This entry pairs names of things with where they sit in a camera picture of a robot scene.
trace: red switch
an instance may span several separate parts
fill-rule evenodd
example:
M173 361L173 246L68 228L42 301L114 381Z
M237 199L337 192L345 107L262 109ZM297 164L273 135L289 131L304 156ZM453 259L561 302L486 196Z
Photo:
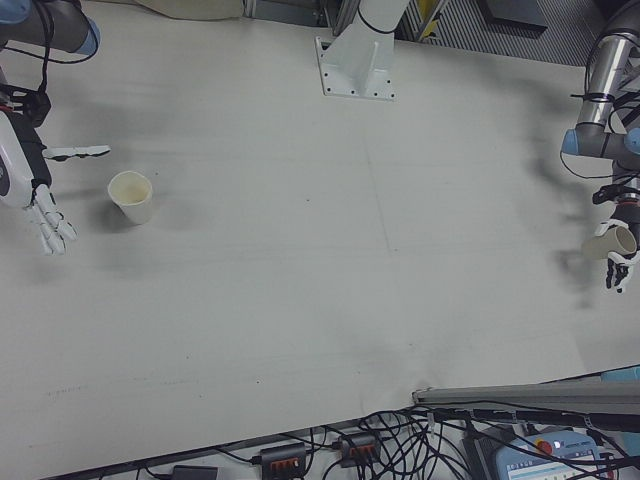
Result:
M551 455L551 453L553 452L553 447L551 446L551 444L549 442L545 442L544 440L538 440L536 442L536 447L538 447L538 450L540 450L542 453L546 453L547 455Z

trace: gray robot arm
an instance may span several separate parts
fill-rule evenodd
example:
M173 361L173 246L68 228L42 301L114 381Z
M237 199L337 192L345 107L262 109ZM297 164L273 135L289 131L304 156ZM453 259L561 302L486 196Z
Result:
M590 65L587 65L585 94L578 122L574 129L567 131L562 144L563 153L612 161L613 183L594 194L593 202L612 201L616 205L615 211L598 227L596 237L588 243L590 248L594 245L604 248L601 256L596 258L608 260L606 285L618 293L625 291L634 265L640 260L640 129L634 128L622 134L607 131L606 126L629 54L639 42L640 1L632 0L614 14L594 45L592 54L597 50L597 61L590 77ZM613 246L604 240L600 242L599 239L612 238L612 235L605 237L607 231L620 227L633 235L633 248L629 249L628 244L623 248L615 242Z
M0 0L0 46L9 40L45 46L43 18L54 28L51 48L84 55L97 50L99 30L78 0Z

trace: white mounting bracket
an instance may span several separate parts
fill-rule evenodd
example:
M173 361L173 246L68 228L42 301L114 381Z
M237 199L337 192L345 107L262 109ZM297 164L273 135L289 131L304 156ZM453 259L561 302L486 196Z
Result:
M353 23L333 42L316 37L325 95L393 101L393 31L409 0L361 0Z

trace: white robotic hand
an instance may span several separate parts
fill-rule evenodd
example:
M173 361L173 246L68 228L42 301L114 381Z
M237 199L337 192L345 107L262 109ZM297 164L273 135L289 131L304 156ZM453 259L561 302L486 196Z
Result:
M596 236L604 235L607 230L613 227L624 227L629 229L629 224L622 220L610 218L602 222L595 231ZM608 289L615 289L617 293L624 293L627 284L633 275L634 266L640 261L640 251L630 255L621 255L617 252L607 254L607 277L606 285Z
M101 156L108 146L47 149L23 115L0 110L0 202L24 210L38 225L46 255L63 255L78 235L51 195L51 173L45 158Z
M40 242L45 255L64 255L65 241L78 238L73 226L58 211L56 202L46 185L39 185L33 194L33 202L24 208L31 221L40 228Z

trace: robot finger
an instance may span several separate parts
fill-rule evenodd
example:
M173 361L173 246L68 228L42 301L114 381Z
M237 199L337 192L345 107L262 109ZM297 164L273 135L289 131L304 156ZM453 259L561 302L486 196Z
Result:
M607 279L606 279L607 288L611 288L612 286L614 268L615 268L615 263L613 262L613 260L608 259L607 260Z
M35 206L25 208L25 212L30 220L38 225L40 229L40 243L45 255L62 255L65 252L64 240L49 225L44 215Z
M624 293L627 289L627 283L633 274L633 266L616 265L615 289L617 293Z
M73 226L71 226L71 224L67 222L64 219L64 216L58 211L58 207L56 206L53 196L49 191L49 187L46 185L38 186L36 189L34 203L55 231L60 232L60 234L67 240L75 240L78 238Z
M73 225L67 222L64 218L60 220L56 230L66 240L73 242L78 239L78 233L76 232L76 229L73 228Z
M42 151L42 156L56 162L64 162L72 157L101 157L111 151L109 145L94 145L91 147L66 147L66 148L46 148Z
M40 226L40 233L45 239L45 242L49 245L54 255L63 255L66 251L64 239L60 234L51 226L45 216L42 214L39 208L34 208L33 211L38 218L38 224Z

